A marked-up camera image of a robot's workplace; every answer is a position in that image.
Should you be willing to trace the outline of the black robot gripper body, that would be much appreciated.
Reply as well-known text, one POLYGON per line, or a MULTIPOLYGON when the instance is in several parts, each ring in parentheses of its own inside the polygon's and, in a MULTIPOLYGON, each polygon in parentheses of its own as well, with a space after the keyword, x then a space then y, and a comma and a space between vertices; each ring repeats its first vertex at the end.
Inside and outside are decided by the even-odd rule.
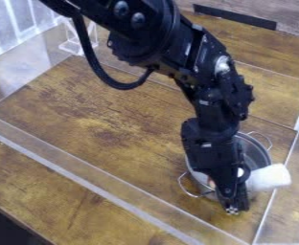
POLYGON ((235 137, 207 137, 196 118, 183 122, 180 136, 191 170, 212 179, 235 179, 243 162, 242 146, 235 137))

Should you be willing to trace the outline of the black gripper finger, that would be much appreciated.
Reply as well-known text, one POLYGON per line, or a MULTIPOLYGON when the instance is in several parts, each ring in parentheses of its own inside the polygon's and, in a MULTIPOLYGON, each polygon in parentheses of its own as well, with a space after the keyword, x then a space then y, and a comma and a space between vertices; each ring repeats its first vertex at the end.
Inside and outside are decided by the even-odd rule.
POLYGON ((219 203, 227 214, 238 214, 250 209, 250 198, 246 181, 251 176, 247 166, 215 167, 211 179, 219 203))

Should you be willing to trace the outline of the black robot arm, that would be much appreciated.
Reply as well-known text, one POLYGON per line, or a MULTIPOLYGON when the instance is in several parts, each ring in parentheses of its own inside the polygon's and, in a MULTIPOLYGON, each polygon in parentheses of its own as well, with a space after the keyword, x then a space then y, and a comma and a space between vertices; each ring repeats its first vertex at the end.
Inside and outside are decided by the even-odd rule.
POLYGON ((190 166, 212 179, 224 211, 247 211, 251 170, 236 133, 248 117, 254 88, 238 74, 224 44, 188 20, 174 0, 40 1, 72 19, 89 66, 109 87, 135 89, 153 73, 175 80, 195 108, 195 117, 180 130, 190 166), (117 59, 145 69, 136 81, 123 83, 104 71, 85 19, 109 30, 107 46, 117 59))

